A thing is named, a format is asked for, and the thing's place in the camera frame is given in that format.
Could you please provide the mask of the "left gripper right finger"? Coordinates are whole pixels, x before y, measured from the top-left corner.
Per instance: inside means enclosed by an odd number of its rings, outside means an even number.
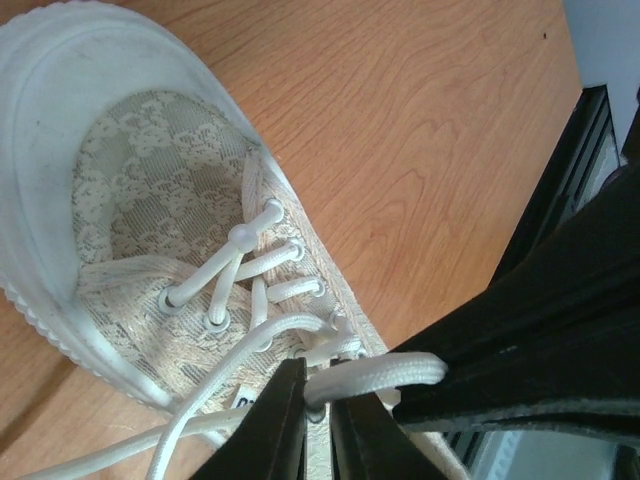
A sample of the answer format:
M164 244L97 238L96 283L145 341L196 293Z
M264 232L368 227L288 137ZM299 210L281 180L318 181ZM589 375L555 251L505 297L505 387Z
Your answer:
M407 438L374 394L331 404L335 479L438 479L440 470Z

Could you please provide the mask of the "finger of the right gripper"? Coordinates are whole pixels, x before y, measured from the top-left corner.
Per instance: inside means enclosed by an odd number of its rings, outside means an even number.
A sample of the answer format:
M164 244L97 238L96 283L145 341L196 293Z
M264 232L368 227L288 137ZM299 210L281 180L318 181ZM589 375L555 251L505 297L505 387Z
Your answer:
M509 274L402 345L448 368L393 410L416 431L639 439L639 173L603 189Z

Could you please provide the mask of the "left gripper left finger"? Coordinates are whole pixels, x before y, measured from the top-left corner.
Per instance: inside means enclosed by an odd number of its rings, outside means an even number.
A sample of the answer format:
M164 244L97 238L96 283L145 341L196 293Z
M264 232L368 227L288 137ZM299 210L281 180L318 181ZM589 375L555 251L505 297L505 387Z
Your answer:
M229 440L192 477L304 479L305 383L305 361L283 361Z

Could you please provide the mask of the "white lace sneaker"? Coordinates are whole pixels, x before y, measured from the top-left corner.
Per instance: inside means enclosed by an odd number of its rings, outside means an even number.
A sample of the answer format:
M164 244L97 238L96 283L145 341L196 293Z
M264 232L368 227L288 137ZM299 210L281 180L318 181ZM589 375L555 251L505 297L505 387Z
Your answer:
M249 477L240 436L275 370L314 375L302 473L331 473L326 406L447 371L392 354L295 191L204 63L152 20L54 3L1 28L1 286L75 363L168 423L36 472L80 479L142 451L164 477L180 438Z

